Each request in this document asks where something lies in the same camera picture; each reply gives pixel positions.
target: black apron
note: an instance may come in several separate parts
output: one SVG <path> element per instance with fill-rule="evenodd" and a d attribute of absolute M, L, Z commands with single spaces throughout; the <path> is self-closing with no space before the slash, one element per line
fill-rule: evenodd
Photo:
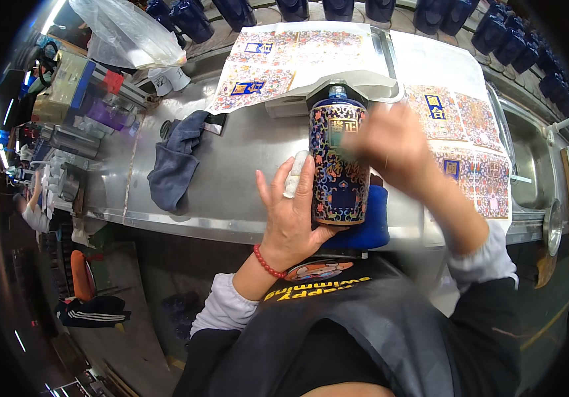
<path fill-rule="evenodd" d="M 445 317 L 404 274 L 373 257 L 290 270 L 219 362 L 206 395 L 272 396 L 308 331 L 325 318 L 370 354 L 397 397 L 455 394 L 439 330 Z"/>

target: white sleeve cuff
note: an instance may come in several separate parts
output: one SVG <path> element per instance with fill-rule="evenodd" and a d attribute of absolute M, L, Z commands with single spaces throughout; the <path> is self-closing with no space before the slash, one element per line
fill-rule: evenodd
<path fill-rule="evenodd" d="M 487 241 L 475 252 L 467 255 L 450 253 L 447 258 L 450 275 L 456 280 L 461 293 L 467 291 L 472 283 L 510 277 L 514 279 L 514 289 L 518 290 L 516 265 L 507 254 L 505 233 L 497 223 L 487 221 L 490 234 Z"/>
<path fill-rule="evenodd" d="M 243 298 L 233 288 L 234 274 L 219 273 L 214 277 L 205 308 L 196 315 L 190 337 L 202 329 L 243 330 L 259 302 Z"/>

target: white finger bandage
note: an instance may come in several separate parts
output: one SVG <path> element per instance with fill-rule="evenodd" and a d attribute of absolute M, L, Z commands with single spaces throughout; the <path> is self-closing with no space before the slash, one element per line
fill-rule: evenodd
<path fill-rule="evenodd" d="M 286 198 L 294 198 L 295 191 L 300 183 L 300 173 L 302 172 L 302 167 L 304 166 L 304 161 L 307 159 L 308 151 L 299 151 L 295 155 L 295 161 L 293 162 L 293 168 L 289 173 L 289 176 L 284 181 L 284 193 L 282 195 Z"/>

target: decorated liquor bottle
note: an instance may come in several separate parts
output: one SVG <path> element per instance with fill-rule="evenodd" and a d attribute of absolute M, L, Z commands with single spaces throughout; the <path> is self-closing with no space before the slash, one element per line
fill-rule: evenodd
<path fill-rule="evenodd" d="M 340 140 L 357 133 L 366 109 L 348 99 L 343 86 L 329 87 L 329 97 L 313 105 L 308 129 L 308 150 L 315 161 L 313 219 L 327 225 L 364 222 L 370 167 L 344 156 Z"/>

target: red bead bracelet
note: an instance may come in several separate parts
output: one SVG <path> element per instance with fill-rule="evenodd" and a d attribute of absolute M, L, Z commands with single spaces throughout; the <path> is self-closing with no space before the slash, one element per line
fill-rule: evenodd
<path fill-rule="evenodd" d="M 273 277 L 285 278 L 286 273 L 276 271 L 271 266 L 266 264 L 266 261 L 263 259 L 262 255 L 260 255 L 259 248 L 260 248 L 260 244 L 256 244 L 255 246 L 253 246 L 253 253 L 256 255 L 256 259 L 258 259 L 258 262 L 260 262 L 262 267 L 264 267 L 264 270 L 268 271 L 269 274 L 271 274 Z"/>

